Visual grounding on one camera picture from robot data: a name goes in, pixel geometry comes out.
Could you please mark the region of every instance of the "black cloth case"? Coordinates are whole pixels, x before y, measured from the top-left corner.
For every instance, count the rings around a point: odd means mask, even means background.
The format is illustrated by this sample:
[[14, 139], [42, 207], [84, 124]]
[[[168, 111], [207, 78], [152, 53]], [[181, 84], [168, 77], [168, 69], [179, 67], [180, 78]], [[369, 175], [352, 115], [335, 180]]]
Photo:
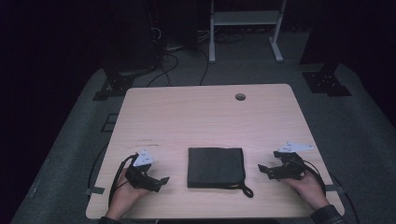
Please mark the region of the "black cloth case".
[[241, 189], [249, 197], [253, 191], [245, 185], [242, 148], [191, 147], [187, 187], [197, 189]]

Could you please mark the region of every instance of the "gray carpet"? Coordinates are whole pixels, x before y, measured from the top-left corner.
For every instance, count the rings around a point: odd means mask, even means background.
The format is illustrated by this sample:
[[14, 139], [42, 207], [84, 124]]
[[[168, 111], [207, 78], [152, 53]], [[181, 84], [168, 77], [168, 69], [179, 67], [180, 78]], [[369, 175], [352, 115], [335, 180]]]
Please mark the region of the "gray carpet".
[[[277, 63], [268, 34], [246, 35], [230, 45], [217, 45], [217, 62], [210, 64], [203, 85], [287, 83], [291, 85], [308, 126], [330, 173], [343, 184], [361, 223], [393, 223], [396, 220], [396, 132], [365, 91], [358, 76], [343, 65], [336, 70], [348, 97], [313, 94], [302, 72], [317, 66], [299, 65], [308, 33], [281, 33], [278, 44], [285, 62]], [[200, 46], [207, 53], [208, 46]], [[206, 61], [199, 51], [182, 50], [173, 55], [178, 66], [169, 72], [172, 86], [199, 85]], [[175, 59], [164, 59], [169, 69]], [[139, 77], [142, 88], [162, 71]], [[110, 139], [102, 133], [108, 114], [118, 113], [122, 97], [93, 101], [105, 81], [103, 70], [92, 75], [56, 139], [31, 191], [12, 223], [96, 223], [85, 216], [90, 170]], [[151, 86], [166, 86], [165, 76]], [[97, 176], [102, 158], [94, 169]], [[351, 206], [341, 195], [345, 219], [356, 223]], [[280, 223], [312, 223], [309, 218], [280, 219]]]

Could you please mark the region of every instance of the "wrist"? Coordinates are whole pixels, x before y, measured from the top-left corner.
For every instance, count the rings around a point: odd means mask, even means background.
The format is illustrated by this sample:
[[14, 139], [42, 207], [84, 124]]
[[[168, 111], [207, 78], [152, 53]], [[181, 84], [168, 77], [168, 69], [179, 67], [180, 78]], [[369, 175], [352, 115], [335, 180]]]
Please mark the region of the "wrist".
[[106, 215], [105, 215], [105, 217], [111, 218], [116, 221], [120, 221], [122, 216], [123, 216], [123, 214], [121, 214], [120, 212], [117, 212], [117, 211], [113, 211], [110, 208], [108, 209], [108, 211], [106, 212]]

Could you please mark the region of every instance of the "strap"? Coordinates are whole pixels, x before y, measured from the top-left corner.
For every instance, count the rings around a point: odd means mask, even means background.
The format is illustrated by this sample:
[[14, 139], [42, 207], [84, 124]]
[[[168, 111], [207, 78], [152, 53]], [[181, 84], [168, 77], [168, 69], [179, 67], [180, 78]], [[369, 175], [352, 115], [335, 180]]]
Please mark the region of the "strap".
[[245, 195], [246, 195], [248, 198], [253, 198], [253, 196], [254, 196], [253, 190], [251, 190], [250, 188], [248, 188], [248, 187], [245, 185], [245, 183], [240, 185], [240, 189], [241, 189], [242, 191], [244, 191]]

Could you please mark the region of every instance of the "wire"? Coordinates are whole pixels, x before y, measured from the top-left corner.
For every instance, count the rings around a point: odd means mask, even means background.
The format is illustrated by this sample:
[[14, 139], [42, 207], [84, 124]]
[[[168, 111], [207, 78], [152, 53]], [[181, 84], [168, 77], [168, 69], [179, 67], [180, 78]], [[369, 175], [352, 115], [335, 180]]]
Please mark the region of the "wire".
[[159, 78], [159, 77], [161, 77], [161, 76], [163, 76], [163, 75], [167, 75], [168, 72], [174, 70], [174, 69], [177, 67], [177, 65], [178, 65], [178, 58], [177, 58], [176, 56], [172, 55], [172, 54], [168, 54], [167, 56], [170, 56], [170, 57], [172, 57], [172, 58], [174, 58], [174, 59], [176, 60], [175, 65], [174, 65], [171, 69], [169, 69], [169, 70], [167, 70], [167, 71], [164, 71], [164, 70], [163, 70], [163, 72], [162, 72], [161, 74], [159, 74], [158, 76], [156, 76], [154, 79], [152, 79], [152, 80], [148, 83], [148, 85], [147, 85], [146, 87], [149, 87], [149, 86], [151, 85], [151, 83], [153, 83], [157, 78]]
[[202, 83], [204, 82], [204, 78], [207, 73], [207, 69], [209, 68], [209, 59], [207, 58], [207, 55], [201, 49], [199, 51], [204, 54], [205, 59], [206, 59], [206, 69], [205, 69], [204, 75], [202, 76], [201, 81], [199, 83], [199, 85], [202, 86]]
[[306, 162], [306, 163], [310, 164], [312, 167], [314, 167], [315, 170], [317, 171], [318, 175], [320, 175], [320, 172], [319, 172], [318, 168], [317, 168], [316, 166], [314, 166], [314, 164], [312, 164], [312, 163], [309, 162], [309, 161], [303, 161], [303, 162]]
[[123, 169], [123, 167], [125, 166], [125, 163], [126, 163], [129, 159], [131, 159], [131, 158], [133, 158], [133, 157], [134, 157], [134, 155], [129, 156], [127, 159], [125, 159], [125, 160], [120, 164], [119, 170], [117, 171], [116, 175], [114, 176], [113, 184], [111, 185], [110, 193], [108, 194], [108, 206], [109, 206], [109, 207], [110, 207], [110, 204], [111, 204], [111, 200], [113, 199], [114, 192], [115, 192], [116, 189], [117, 189], [117, 183], [119, 182], [119, 178], [120, 178], [122, 169]]
[[107, 142], [107, 143], [105, 144], [105, 146], [102, 147], [102, 149], [100, 150], [99, 154], [96, 156], [95, 161], [93, 162], [93, 165], [92, 165], [91, 171], [90, 171], [90, 176], [88, 177], [88, 189], [91, 189], [91, 181], [92, 181], [93, 169], [95, 168], [96, 163], [99, 161], [99, 158], [100, 158], [100, 156], [102, 155], [102, 153], [103, 153], [103, 152], [105, 151], [105, 149], [108, 147], [108, 143], [109, 143], [109, 142]]
[[114, 189], [114, 191], [116, 191], [116, 189], [120, 188], [122, 185], [125, 185], [126, 183], [128, 183], [128, 181], [125, 181], [125, 182], [123, 182], [122, 184], [118, 185], [118, 186]]
[[[337, 182], [338, 186], [343, 189], [343, 186], [342, 186], [341, 182], [337, 179], [337, 177], [335, 177], [335, 175], [333, 175], [331, 173], [329, 173], [329, 175], [330, 175], [331, 178], [333, 178], [335, 180], [335, 182]], [[353, 202], [350, 199], [349, 195], [345, 191], [344, 191], [344, 194], [345, 194], [346, 199], [348, 200], [348, 202], [350, 204], [350, 207], [352, 208], [353, 215], [355, 216], [355, 219], [356, 219], [356, 223], [360, 224], [361, 220], [358, 217], [358, 212], [356, 211], [355, 205], [353, 204]]]

